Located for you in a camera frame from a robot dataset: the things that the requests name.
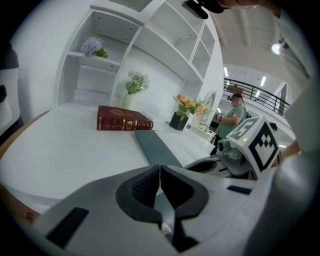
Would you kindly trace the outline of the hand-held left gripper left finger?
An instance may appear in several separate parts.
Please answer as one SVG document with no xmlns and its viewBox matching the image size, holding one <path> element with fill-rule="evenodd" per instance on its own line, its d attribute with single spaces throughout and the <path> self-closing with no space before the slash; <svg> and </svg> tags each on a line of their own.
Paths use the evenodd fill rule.
<svg viewBox="0 0 320 256">
<path fill-rule="evenodd" d="M 101 178 L 62 199 L 35 229 L 63 253 L 76 256 L 174 256 L 153 208 L 160 167 Z"/>
</svg>

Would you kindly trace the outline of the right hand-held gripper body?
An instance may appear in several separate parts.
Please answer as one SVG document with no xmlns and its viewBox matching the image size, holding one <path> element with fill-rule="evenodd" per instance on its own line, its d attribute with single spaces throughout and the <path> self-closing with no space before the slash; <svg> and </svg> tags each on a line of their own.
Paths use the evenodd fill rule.
<svg viewBox="0 0 320 256">
<path fill-rule="evenodd" d="M 264 116 L 246 119 L 218 141 L 216 156 L 233 177 L 246 173 L 258 179 L 261 172 L 270 168 L 280 153 L 270 123 Z"/>
</svg>

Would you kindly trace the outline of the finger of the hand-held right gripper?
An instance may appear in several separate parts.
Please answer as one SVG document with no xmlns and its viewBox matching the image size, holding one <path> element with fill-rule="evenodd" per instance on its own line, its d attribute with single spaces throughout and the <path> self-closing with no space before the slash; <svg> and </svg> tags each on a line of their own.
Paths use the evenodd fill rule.
<svg viewBox="0 0 320 256">
<path fill-rule="evenodd" d="M 193 162 L 184 168 L 197 173 L 222 172 L 224 170 L 224 164 L 219 159 L 205 159 Z"/>
</svg>

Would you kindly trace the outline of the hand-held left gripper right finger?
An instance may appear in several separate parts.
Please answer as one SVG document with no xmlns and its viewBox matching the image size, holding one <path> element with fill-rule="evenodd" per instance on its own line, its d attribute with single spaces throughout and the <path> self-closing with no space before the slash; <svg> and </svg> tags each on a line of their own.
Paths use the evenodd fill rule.
<svg viewBox="0 0 320 256">
<path fill-rule="evenodd" d="M 256 222 L 245 209 L 253 181 L 160 167 L 161 189 L 173 211 L 172 239 L 162 238 L 161 256 L 246 256 Z"/>
</svg>

